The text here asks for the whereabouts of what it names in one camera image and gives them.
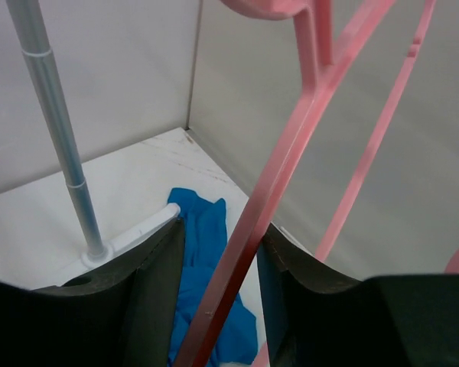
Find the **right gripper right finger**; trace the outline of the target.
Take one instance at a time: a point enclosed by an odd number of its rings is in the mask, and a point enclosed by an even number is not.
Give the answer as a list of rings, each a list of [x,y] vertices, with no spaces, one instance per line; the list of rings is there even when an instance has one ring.
[[[273,366],[459,366],[459,274],[358,281],[270,226],[257,252]]]

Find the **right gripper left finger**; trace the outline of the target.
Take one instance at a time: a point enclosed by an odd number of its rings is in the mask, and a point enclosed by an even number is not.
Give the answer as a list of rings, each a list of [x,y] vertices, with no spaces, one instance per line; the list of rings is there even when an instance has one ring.
[[[0,366],[165,366],[184,224],[61,286],[0,282]]]

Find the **pink hanger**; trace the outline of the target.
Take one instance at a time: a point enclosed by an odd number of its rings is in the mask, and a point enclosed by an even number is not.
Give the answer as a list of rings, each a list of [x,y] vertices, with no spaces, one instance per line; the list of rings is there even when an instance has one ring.
[[[459,1],[228,1],[294,25],[301,92],[174,359],[205,366],[270,226],[358,281],[459,274]]]

